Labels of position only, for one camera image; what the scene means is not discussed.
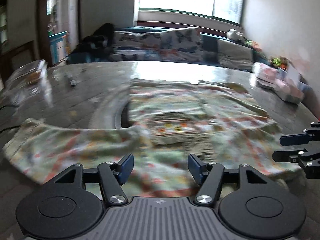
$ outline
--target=window sill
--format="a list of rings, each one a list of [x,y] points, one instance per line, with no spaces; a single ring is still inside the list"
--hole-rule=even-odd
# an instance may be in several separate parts
[[[138,21],[170,22],[186,25],[194,25],[208,29],[228,32],[235,29],[243,32],[243,28],[230,23],[222,22],[216,19],[207,18],[180,12],[169,12],[159,10],[139,10]]]

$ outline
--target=beige cushion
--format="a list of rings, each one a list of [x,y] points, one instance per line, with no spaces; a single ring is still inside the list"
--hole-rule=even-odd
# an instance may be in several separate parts
[[[217,39],[218,62],[222,67],[251,70],[253,65],[252,49],[231,41]]]

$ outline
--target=gray ribbed plate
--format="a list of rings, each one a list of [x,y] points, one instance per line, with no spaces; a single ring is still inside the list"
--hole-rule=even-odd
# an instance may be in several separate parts
[[[212,209],[194,206],[186,197],[159,199],[135,197],[126,206],[110,208],[95,228],[74,239],[240,240],[246,238],[224,228]]]

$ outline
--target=sofa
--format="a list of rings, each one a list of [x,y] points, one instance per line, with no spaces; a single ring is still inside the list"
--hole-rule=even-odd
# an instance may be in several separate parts
[[[166,29],[166,28],[155,28],[155,27],[129,27],[129,28],[122,28],[122,29],[117,29],[117,33],[167,33],[172,29]],[[243,68],[237,68],[237,67],[232,67],[232,66],[226,66],[223,64],[223,62],[219,59],[219,55],[221,54],[221,43],[227,45],[229,50],[245,50],[246,53],[250,53],[250,62],[262,62],[267,64],[267,60],[263,57],[260,56],[260,53],[257,52],[253,47],[246,45],[244,43],[239,43],[236,41],[232,41],[230,39],[220,37],[220,36],[215,36],[215,35],[210,35],[210,34],[205,34],[205,33],[200,33],[200,38],[202,40],[202,51],[203,51],[203,60],[199,61],[185,61],[185,60],[177,60],[175,58],[167,58],[164,60],[161,57],[150,57],[150,51],[155,52],[153,50],[148,50],[148,58],[137,58],[137,57],[130,57],[130,55],[127,57],[124,57],[123,52],[121,53],[122,57],[116,57],[115,54],[111,54],[110,57],[106,57],[105,55],[97,55],[97,54],[92,54],[90,52],[81,52],[81,53],[71,53],[67,59],[67,64],[76,64],[76,63],[89,63],[89,62],[106,62],[106,61],[119,61],[119,60],[160,60],[160,61],[171,61],[171,62],[184,62],[184,63],[192,63],[192,64],[201,64],[201,65],[211,65],[211,66],[221,66],[221,67],[229,67],[229,68],[234,68],[234,69],[240,69],[244,71],[251,71],[251,68],[246,67],[245,69]],[[127,54],[132,54],[132,51],[129,51],[128,48],[126,48],[125,51]]]

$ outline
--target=table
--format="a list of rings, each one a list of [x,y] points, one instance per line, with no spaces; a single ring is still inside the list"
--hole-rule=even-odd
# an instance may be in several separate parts
[[[67,84],[66,73],[71,74],[78,82],[74,88]],[[117,88],[121,84],[129,83],[132,78],[189,81],[191,83],[197,83],[198,80],[240,83],[279,123],[284,134],[300,133],[311,122],[317,121],[304,105],[286,103],[273,92],[258,87],[255,76],[248,72],[169,62],[99,62],[48,69],[51,92],[47,97],[39,93],[29,98],[13,116],[13,109],[3,109],[0,116],[0,129],[17,125],[30,117],[65,128],[89,128],[90,121],[92,121],[91,127],[113,129],[116,113],[127,100],[127,92],[117,90]],[[93,116],[97,117],[101,102],[110,94],[114,95],[114,100],[110,101],[110,113],[106,118],[108,121],[99,123],[91,120]],[[12,133],[0,135],[1,148],[12,136]],[[21,232],[15,220],[14,210],[19,201],[38,185],[21,175],[1,158],[0,209],[3,212],[0,212],[0,221],[2,221],[0,239],[6,239],[11,233],[14,239],[18,239]]]

